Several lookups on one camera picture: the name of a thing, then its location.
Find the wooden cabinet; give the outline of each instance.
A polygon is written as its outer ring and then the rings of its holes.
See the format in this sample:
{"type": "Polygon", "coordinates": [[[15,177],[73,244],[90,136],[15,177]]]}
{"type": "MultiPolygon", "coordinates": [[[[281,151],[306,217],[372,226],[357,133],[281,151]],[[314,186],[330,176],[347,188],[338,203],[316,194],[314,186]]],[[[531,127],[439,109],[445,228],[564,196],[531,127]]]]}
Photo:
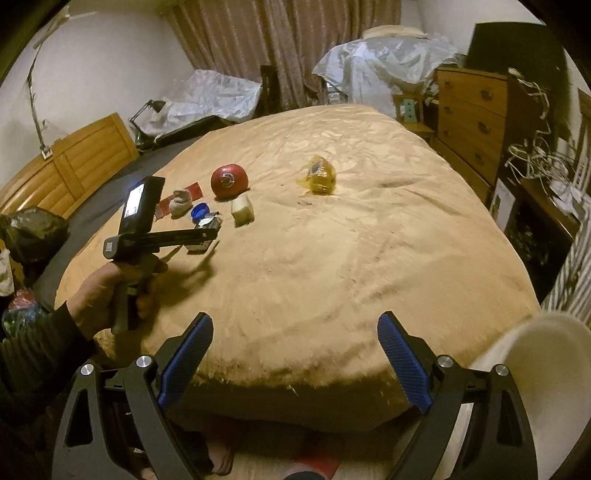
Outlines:
{"type": "Polygon", "coordinates": [[[444,67],[437,71],[439,127],[434,150],[487,204],[507,147],[531,142],[543,107],[508,75],[444,67]]]}
{"type": "Polygon", "coordinates": [[[68,218],[104,182],[139,154],[117,113],[56,141],[0,190],[0,213],[39,206],[68,218]]]}

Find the black plastic bag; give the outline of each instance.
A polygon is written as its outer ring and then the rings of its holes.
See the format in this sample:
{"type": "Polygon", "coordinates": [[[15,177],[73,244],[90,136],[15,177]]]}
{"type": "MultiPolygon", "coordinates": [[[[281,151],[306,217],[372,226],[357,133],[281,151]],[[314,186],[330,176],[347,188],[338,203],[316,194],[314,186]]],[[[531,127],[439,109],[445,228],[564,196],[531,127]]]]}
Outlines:
{"type": "Polygon", "coordinates": [[[68,238],[68,221],[31,207],[0,215],[0,238],[12,259],[21,265],[49,262],[68,238]]]}

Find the camera screen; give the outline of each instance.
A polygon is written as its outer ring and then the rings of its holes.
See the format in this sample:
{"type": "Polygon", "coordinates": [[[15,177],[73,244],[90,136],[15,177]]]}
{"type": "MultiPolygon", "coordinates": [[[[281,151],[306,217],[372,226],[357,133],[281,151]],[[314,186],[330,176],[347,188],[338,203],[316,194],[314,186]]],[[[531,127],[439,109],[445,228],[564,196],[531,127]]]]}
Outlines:
{"type": "Polygon", "coordinates": [[[137,186],[136,188],[131,190],[131,192],[129,192],[129,197],[127,198],[127,203],[125,204],[125,213],[123,215],[124,218],[138,213],[139,201],[142,198],[143,191],[144,184],[137,186]]]}

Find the wooden bed headboard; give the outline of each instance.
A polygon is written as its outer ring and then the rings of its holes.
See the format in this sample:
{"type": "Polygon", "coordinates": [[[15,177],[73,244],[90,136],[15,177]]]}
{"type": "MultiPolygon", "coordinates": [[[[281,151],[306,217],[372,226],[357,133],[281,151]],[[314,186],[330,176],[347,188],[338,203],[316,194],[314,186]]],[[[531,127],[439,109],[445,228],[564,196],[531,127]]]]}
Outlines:
{"type": "Polygon", "coordinates": [[[68,218],[139,153],[117,113],[56,141],[0,190],[0,213],[38,206],[68,218]]]}

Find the red ball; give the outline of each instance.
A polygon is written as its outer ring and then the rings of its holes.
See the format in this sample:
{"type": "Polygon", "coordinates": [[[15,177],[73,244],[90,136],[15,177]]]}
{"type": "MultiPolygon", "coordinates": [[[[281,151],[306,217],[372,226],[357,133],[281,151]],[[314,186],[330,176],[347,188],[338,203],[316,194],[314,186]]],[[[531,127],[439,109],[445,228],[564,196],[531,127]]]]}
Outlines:
{"type": "Polygon", "coordinates": [[[229,200],[248,190],[248,176],[240,165],[230,163],[212,173],[212,190],[218,200],[229,200]]]}

